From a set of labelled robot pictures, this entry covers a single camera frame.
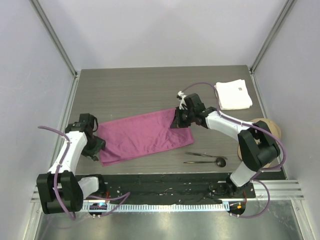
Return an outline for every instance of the folded white towel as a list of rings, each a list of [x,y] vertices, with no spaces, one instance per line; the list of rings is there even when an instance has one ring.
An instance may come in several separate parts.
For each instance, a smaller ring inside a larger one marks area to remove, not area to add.
[[[219,94],[221,110],[248,109],[252,106],[245,80],[217,82],[215,87]]]

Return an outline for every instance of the pink towel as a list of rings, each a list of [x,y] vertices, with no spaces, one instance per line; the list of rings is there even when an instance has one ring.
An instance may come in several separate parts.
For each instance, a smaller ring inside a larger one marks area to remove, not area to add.
[[[100,151],[103,166],[194,143],[189,128],[171,129],[175,108],[99,124],[98,136],[105,140]]]

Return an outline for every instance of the wood grain surface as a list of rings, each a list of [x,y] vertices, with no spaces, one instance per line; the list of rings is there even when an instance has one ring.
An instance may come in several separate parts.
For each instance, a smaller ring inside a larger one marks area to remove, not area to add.
[[[179,104],[176,99],[178,91],[188,85],[238,79],[246,81],[253,106],[224,112],[245,121],[262,118],[257,94],[245,65],[82,70],[69,122],[77,121],[81,113],[90,113],[103,123],[174,108]],[[191,93],[197,93],[206,107],[217,105],[214,91],[208,85],[197,85],[186,91],[186,94]],[[239,166],[238,143],[234,139],[195,124],[191,126],[191,131],[195,140],[192,145],[107,167],[81,156],[76,174],[221,173],[232,172]],[[185,164],[183,162],[210,161],[212,158],[187,155],[184,152],[222,155],[228,160],[223,168],[214,163]]]

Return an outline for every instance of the purple cable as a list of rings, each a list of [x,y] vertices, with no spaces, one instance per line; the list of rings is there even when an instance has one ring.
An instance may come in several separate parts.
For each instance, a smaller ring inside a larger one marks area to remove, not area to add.
[[[264,214],[264,213],[268,210],[268,208],[269,208],[269,206],[270,206],[270,192],[269,192],[267,186],[266,186],[262,181],[260,181],[260,180],[253,180],[253,181],[254,181],[254,182],[257,182],[257,183],[260,183],[260,184],[265,188],[266,194],[268,195],[268,201],[267,201],[264,209],[263,209],[261,212],[255,214],[255,215],[252,215],[252,216],[242,216],[242,215],[239,215],[239,216],[238,216],[237,214],[231,213],[232,216],[235,216],[235,217],[237,217],[237,218],[242,218],[242,219],[253,219],[253,218],[256,218],[256,217],[261,216],[262,214]]]
[[[67,152],[68,152],[68,150],[69,150],[69,148],[70,148],[70,139],[68,138],[68,136],[67,136],[65,133],[63,133],[63,132],[61,132],[61,131],[59,131],[59,130],[56,130],[56,129],[54,129],[54,128],[48,127],[48,126],[38,126],[38,129],[44,129],[44,130],[48,130],[48,131],[54,132],[54,133],[56,133],[56,134],[64,137],[64,138],[66,139],[66,141],[67,141],[67,142],[66,142],[66,148],[65,148],[65,150],[64,150],[64,152],[63,152],[63,155],[62,155],[62,157],[61,157],[61,159],[60,159],[60,161],[59,161],[59,164],[58,164],[58,166],[56,167],[56,170],[55,170],[55,173],[54,173],[54,177],[53,177],[53,190],[54,190],[55,197],[56,197],[56,199],[58,200],[58,202],[59,202],[61,208],[63,209],[63,211],[68,215],[68,217],[69,217],[72,221],[74,221],[74,220],[76,220],[76,214],[75,214],[74,212],[73,212],[73,214],[71,214],[71,213],[68,211],[67,207],[65,206],[64,202],[62,201],[62,199],[61,199],[61,197],[60,197],[59,190],[58,190],[58,174],[59,174],[59,169],[60,169],[61,164],[63,163],[63,161],[64,161],[64,159],[65,159],[65,157],[66,157],[66,155],[67,155]],[[120,205],[123,204],[123,203],[125,202],[125,200],[129,197],[129,195],[130,195],[130,192],[127,192],[126,194],[124,194],[124,195],[122,195],[122,196],[119,196],[119,197],[115,197],[115,198],[102,198],[102,197],[97,197],[97,196],[92,196],[92,195],[90,195],[89,197],[94,198],[94,199],[102,199],[102,200],[106,200],[106,201],[115,201],[115,200],[119,200],[119,199],[122,199],[122,198],[123,198],[123,200],[122,200],[114,209],[112,209],[112,210],[110,210],[109,212],[106,212],[106,213],[104,213],[104,214],[101,214],[101,217],[103,217],[103,216],[107,216],[107,215],[111,214],[111,213],[114,212],[117,208],[119,208]]]
[[[282,161],[276,166],[260,169],[251,179],[255,179],[260,174],[260,172],[263,172],[263,171],[279,170],[284,165],[284,163],[286,162],[286,159],[287,159],[286,148],[285,148],[284,144],[280,141],[280,139],[278,139],[272,133],[270,133],[269,131],[267,131],[267,130],[261,128],[261,127],[258,127],[258,126],[252,125],[252,124],[248,124],[248,123],[245,123],[245,122],[237,121],[237,120],[235,120],[233,118],[228,117],[224,113],[222,113],[221,109],[220,109],[220,105],[219,105],[219,102],[220,102],[219,93],[218,93],[216,87],[214,85],[212,85],[211,83],[209,83],[209,82],[197,82],[197,83],[191,84],[190,86],[187,86],[185,89],[183,89],[182,92],[185,92],[187,89],[189,89],[189,88],[191,88],[191,87],[193,87],[195,85],[198,85],[198,84],[206,84],[206,85],[209,85],[210,87],[213,88],[213,90],[214,90],[214,92],[216,94],[216,98],[217,98],[216,111],[217,111],[217,113],[219,114],[220,117],[222,117],[222,118],[224,118],[224,119],[226,119],[226,120],[228,120],[230,122],[233,122],[235,124],[243,125],[243,126],[246,126],[246,127],[253,128],[253,129],[256,129],[258,131],[261,131],[261,132],[267,134],[268,136],[270,136],[271,138],[273,138],[279,144],[279,146],[281,147],[282,153],[283,153]]]

